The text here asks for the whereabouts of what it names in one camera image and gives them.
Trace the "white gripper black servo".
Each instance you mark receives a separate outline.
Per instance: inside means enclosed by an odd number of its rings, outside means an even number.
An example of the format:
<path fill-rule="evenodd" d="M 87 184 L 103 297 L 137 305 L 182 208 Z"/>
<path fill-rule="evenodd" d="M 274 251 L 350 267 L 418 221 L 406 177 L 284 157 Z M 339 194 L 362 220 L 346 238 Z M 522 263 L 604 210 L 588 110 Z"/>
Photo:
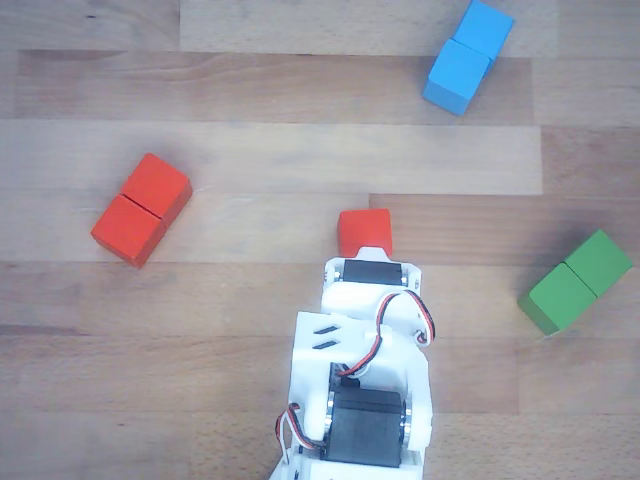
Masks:
<path fill-rule="evenodd" d="M 391 260 L 382 247 L 363 246 L 354 258 L 334 257 L 324 267 L 322 313 L 372 319 L 388 294 L 421 294 L 422 270 Z"/>

